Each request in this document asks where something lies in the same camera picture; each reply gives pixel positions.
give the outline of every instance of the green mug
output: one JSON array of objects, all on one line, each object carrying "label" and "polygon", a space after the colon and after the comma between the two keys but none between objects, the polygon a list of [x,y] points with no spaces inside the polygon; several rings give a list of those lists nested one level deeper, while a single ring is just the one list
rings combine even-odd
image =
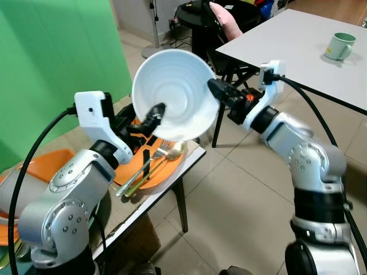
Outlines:
[{"label": "green mug", "polygon": [[356,38],[347,33],[335,33],[324,55],[333,60],[344,60],[351,52]]}]

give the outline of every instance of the white wall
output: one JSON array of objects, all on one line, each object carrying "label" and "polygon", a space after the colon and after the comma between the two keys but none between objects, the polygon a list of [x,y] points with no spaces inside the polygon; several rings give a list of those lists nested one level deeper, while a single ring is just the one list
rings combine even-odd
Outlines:
[{"label": "white wall", "polygon": [[[159,17],[158,35],[163,36],[169,31],[168,19],[173,18],[175,8],[188,0],[156,1]],[[113,2],[120,27],[153,42],[153,22],[149,0],[113,0]]]}]

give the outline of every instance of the white table top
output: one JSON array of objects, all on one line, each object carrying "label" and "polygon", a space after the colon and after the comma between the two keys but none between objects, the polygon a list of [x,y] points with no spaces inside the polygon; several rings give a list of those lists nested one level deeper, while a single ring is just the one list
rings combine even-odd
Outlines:
[{"label": "white table top", "polygon": [[[356,38],[344,61],[323,55],[337,32]],[[288,9],[217,50],[257,67],[270,60],[285,60],[287,78],[367,114],[365,28]]]},{"label": "white table top", "polygon": [[[139,217],[146,213],[152,205],[156,204],[163,194],[171,188],[172,184],[179,179],[182,175],[191,169],[191,167],[203,157],[205,150],[200,146],[197,147],[185,160],[183,160],[176,170],[170,175],[164,182],[158,185],[158,187],[150,194],[150,196],[137,208],[137,210],[129,216],[123,224],[115,230],[115,233],[106,238],[107,247],[110,246],[121,234],[125,232]],[[100,245],[93,252],[93,259],[95,260],[103,252],[103,247]]]}]

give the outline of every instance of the orange part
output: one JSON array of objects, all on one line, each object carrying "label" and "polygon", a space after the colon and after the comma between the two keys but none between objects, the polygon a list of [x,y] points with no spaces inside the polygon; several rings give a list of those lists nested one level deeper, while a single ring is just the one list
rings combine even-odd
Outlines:
[{"label": "orange part", "polygon": [[[74,152],[69,149],[61,149],[39,156],[32,159],[27,169],[27,173],[43,180],[44,182],[50,182],[54,174],[73,156]],[[0,184],[5,177],[6,176],[0,178]],[[0,212],[0,216],[7,218],[7,215],[3,212]],[[14,242],[17,239],[19,239],[18,227],[15,225]],[[0,246],[7,246],[7,244],[7,225],[0,225]]]},{"label": "orange part", "polygon": [[[154,152],[161,145],[162,139],[157,139],[152,146],[144,145],[141,146],[139,151],[134,155],[132,160],[128,164],[120,165],[116,169],[116,178],[114,182],[119,185],[125,184],[142,166],[143,166],[143,151],[148,149],[150,151],[150,156],[154,155]],[[153,169],[163,158],[154,159],[150,163],[150,169]],[[149,180],[146,180],[146,183],[140,186],[139,189],[146,189],[150,187],[154,187],[165,179],[167,179],[180,164],[182,159],[182,155],[173,161],[166,160],[161,166],[159,166],[150,176]],[[138,183],[143,178],[143,172],[138,176],[138,178],[134,181],[134,184]]]}]

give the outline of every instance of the white bowl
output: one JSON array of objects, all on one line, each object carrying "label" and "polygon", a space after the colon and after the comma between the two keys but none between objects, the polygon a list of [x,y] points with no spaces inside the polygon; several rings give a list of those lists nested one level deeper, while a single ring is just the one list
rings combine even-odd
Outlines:
[{"label": "white bowl", "polygon": [[194,139],[214,122],[219,102],[207,82],[210,67],[191,52],[169,49],[149,57],[132,84],[132,103],[139,120],[158,103],[166,110],[154,135],[173,142]]}]

